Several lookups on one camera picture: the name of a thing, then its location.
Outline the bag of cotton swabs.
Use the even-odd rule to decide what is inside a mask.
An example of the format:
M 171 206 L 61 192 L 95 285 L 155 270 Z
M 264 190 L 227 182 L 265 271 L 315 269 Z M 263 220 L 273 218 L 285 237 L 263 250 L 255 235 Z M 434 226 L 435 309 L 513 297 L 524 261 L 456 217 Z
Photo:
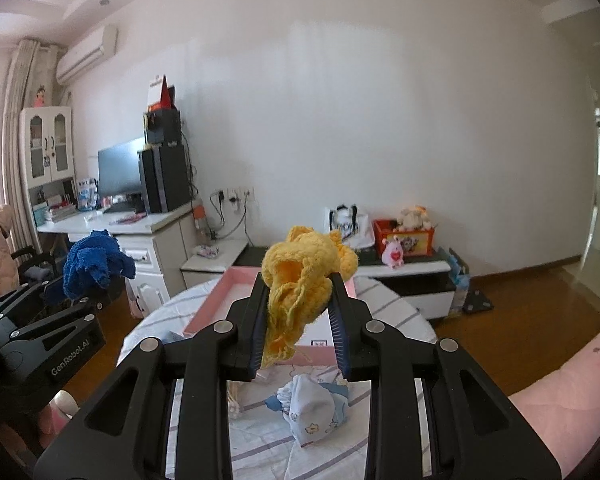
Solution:
M 238 419 L 242 414 L 239 403 L 241 382 L 228 382 L 226 386 L 227 414 L 230 419 Z

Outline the blue crochet knit item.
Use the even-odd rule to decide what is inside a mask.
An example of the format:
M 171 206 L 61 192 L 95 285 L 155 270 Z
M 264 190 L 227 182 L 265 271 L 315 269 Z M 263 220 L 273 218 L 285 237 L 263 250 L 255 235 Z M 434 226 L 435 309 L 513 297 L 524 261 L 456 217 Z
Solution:
M 134 260 L 122 252 L 107 230 L 92 231 L 72 245 L 64 265 L 62 284 L 71 300 L 85 296 L 95 287 L 108 289 L 113 278 L 134 280 Z

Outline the blue white carton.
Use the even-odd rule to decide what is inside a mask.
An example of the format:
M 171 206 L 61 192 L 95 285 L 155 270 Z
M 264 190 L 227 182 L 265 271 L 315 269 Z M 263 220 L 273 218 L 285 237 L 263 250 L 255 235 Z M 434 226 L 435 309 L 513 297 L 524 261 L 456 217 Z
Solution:
M 99 195 L 98 183 L 94 178 L 79 180 L 76 184 L 76 208 L 79 211 L 91 211 L 98 209 Z

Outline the black box on tower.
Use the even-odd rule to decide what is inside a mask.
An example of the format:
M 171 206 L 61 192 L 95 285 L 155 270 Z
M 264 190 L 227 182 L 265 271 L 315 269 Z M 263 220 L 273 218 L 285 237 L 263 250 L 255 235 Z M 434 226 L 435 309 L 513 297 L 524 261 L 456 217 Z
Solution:
M 182 143 L 181 114 L 175 108 L 158 108 L 143 114 L 145 142 L 152 145 Z

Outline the small doll figurine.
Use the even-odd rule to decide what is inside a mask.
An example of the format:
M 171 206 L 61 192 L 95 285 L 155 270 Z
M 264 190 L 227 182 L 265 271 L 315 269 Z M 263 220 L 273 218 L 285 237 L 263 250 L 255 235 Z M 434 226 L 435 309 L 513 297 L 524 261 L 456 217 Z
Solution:
M 44 107 L 46 105 L 46 89 L 41 84 L 38 87 L 38 90 L 35 91 L 33 106 L 34 107 Z

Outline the yellow crochet knit item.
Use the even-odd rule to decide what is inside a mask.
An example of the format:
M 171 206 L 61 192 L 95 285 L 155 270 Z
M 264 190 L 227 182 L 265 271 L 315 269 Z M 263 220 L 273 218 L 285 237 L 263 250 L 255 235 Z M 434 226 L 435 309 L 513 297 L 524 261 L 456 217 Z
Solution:
M 338 231 L 293 226 L 282 242 L 268 248 L 261 264 L 270 290 L 262 360 L 290 359 L 304 328 L 327 307 L 332 274 L 346 282 L 357 270 L 358 256 Z

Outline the white air conditioner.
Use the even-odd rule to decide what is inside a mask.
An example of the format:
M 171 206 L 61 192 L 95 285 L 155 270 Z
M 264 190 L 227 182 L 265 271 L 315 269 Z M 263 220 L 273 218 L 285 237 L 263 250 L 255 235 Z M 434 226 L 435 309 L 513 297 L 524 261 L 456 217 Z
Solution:
M 112 58 L 116 54 L 117 39 L 117 27 L 105 25 L 69 48 L 56 67 L 58 84 L 65 86 L 87 70 Z

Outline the white desk with drawers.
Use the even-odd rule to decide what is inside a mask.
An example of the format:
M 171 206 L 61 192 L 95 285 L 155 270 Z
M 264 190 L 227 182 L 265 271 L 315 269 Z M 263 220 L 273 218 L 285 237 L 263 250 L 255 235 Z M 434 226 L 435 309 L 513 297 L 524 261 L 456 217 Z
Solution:
M 64 234 L 75 243 L 94 230 L 107 230 L 122 252 L 134 260 L 136 274 L 126 282 L 126 294 L 132 312 L 144 318 L 186 289 L 181 266 L 197 244 L 193 203 L 166 214 L 148 214 L 126 226 L 110 226 L 112 220 L 126 216 L 124 212 L 79 212 L 56 223 L 44 223 L 38 232 Z

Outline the light blue printed baby hat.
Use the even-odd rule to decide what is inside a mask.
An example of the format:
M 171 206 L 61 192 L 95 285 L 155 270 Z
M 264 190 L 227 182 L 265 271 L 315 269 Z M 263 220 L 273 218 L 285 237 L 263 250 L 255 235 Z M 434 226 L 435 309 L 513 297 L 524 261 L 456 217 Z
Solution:
M 294 376 L 265 400 L 282 414 L 294 440 L 302 448 L 325 439 L 349 418 L 346 382 L 321 382 L 309 374 Z

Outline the pink bedding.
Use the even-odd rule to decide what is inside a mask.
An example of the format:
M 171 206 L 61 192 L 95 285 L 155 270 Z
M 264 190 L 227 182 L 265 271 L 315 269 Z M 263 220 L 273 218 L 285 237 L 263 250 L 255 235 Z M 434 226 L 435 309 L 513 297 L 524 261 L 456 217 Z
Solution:
M 600 332 L 558 370 L 509 400 L 567 477 L 600 437 Z

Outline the floral pouch on side table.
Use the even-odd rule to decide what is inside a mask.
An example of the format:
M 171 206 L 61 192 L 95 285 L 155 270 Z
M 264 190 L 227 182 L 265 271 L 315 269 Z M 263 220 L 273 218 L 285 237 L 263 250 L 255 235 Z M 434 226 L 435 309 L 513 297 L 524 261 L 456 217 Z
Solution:
M 195 247 L 195 254 L 201 258 L 215 259 L 220 254 L 220 250 L 211 245 L 198 245 Z

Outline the pink shallow tray box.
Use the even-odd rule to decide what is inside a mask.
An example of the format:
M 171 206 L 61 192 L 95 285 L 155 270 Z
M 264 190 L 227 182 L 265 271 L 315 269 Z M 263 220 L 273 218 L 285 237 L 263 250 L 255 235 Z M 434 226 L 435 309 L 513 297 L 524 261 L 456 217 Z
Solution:
M 212 288 L 208 298 L 185 327 L 184 334 L 193 336 L 209 325 L 230 320 L 238 329 L 239 336 L 250 335 L 252 333 L 250 326 L 239 328 L 238 325 L 244 319 L 245 310 L 254 308 L 264 312 L 268 308 L 268 286 L 262 282 L 257 268 L 232 266 Z M 265 312 L 260 322 L 262 328 L 258 327 L 260 332 L 265 333 L 267 322 L 268 314 Z M 327 366 L 336 363 L 335 344 L 327 309 L 304 328 L 302 336 L 294 346 L 294 355 L 290 359 L 261 361 L 264 367 L 274 364 Z

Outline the black office chair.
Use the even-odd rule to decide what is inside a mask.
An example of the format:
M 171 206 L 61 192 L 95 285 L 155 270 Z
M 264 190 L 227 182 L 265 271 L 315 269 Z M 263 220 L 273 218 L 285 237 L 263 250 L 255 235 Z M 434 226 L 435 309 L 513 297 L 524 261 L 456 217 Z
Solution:
M 19 283 L 36 284 L 52 282 L 62 275 L 65 256 L 54 256 L 50 252 L 38 252 L 29 245 L 10 254 L 17 266 Z

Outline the black keyboard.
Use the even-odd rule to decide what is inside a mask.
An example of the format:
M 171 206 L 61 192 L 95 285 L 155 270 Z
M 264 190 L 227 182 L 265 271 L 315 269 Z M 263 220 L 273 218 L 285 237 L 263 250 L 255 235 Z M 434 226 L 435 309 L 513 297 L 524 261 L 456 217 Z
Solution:
M 139 214 L 145 211 L 145 205 L 142 200 L 122 200 L 110 205 L 108 208 L 104 208 L 102 212 L 104 214 L 120 214 L 120 212 L 132 211 L 134 214 Z

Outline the round table striped quilt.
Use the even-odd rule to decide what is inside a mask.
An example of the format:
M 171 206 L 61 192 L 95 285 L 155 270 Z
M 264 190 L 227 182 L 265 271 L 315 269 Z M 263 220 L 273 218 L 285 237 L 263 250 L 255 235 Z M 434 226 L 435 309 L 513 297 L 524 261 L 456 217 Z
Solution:
M 151 313 L 124 338 L 118 357 L 120 364 L 143 339 L 155 337 L 162 342 L 183 339 L 185 329 L 212 292 L 220 289 L 220 279 L 199 284 L 169 300 Z M 436 342 L 430 323 L 405 298 L 371 278 L 355 278 L 356 293 L 366 302 L 374 318 L 389 324 L 411 339 Z M 331 366 L 271 366 L 264 370 L 268 378 L 246 382 L 239 387 L 239 410 L 230 408 L 230 458 L 233 479 L 363 479 L 366 463 L 370 382 L 354 382 L 347 386 L 349 406 L 337 410 L 346 412 L 342 424 L 324 438 L 306 446 L 291 432 L 291 420 L 281 410 L 276 399 L 280 388 L 286 388 L 294 378 L 308 375 L 327 386 L 344 387 L 341 373 Z M 183 382 L 176 382 L 172 404 L 171 426 L 166 456 L 168 479 L 174 479 L 178 415 Z

